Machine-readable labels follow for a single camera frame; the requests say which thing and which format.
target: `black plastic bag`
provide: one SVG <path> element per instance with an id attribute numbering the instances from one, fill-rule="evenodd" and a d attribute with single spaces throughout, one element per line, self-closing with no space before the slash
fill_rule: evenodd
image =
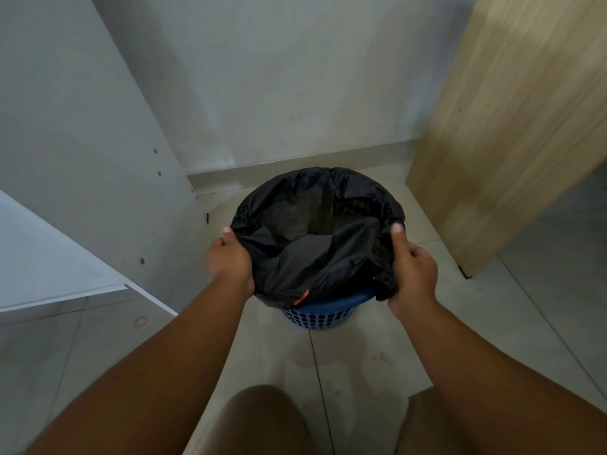
<path id="1" fill-rule="evenodd" d="M 390 225 L 402 207 L 380 184 L 345 168 L 279 175 L 239 205 L 232 229 L 253 261 L 255 295 L 290 308 L 372 287 L 397 291 Z"/>

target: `blue plastic basket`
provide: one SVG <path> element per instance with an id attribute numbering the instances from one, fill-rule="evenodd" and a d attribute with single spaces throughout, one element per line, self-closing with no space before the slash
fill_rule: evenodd
<path id="1" fill-rule="evenodd" d="M 284 309 L 282 312 L 289 320 L 311 331 L 322 331 L 339 326 L 349 318 L 357 306 L 375 297 L 375 290 L 368 289 L 349 297 L 327 301 L 318 305 L 302 306 L 297 309 Z"/>

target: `brown pants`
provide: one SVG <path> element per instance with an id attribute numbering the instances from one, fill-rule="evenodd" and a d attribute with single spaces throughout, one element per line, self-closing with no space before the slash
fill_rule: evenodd
<path id="1" fill-rule="evenodd" d="M 269 385 L 252 386 L 228 401 L 200 455 L 311 455 L 312 440 L 303 421 L 283 391 Z M 473 453 L 436 389 L 409 398 L 396 455 Z"/>

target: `person's left hand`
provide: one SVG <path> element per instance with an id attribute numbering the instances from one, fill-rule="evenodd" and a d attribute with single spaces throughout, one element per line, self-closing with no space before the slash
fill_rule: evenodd
<path id="1" fill-rule="evenodd" d="M 243 289 L 247 298 L 253 295 L 253 265 L 251 256 L 236 239 L 229 227 L 224 235 L 211 243 L 206 253 L 207 268 L 214 281 L 223 280 L 235 288 Z"/>

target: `hand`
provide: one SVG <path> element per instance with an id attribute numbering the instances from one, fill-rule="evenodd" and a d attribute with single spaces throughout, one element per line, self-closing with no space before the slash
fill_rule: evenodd
<path id="1" fill-rule="evenodd" d="M 428 251 L 407 241 L 405 229 L 399 223 L 392 225 L 390 236 L 398 293 L 388 301 L 388 306 L 392 314 L 401 319 L 410 306 L 436 300 L 438 267 Z"/>
<path id="2" fill-rule="evenodd" d="M 224 235 L 215 239 L 206 253 L 208 272 L 214 281 L 222 280 L 242 289 L 247 298 L 253 295 L 253 265 L 251 256 L 236 239 L 231 228 L 224 228 Z"/>

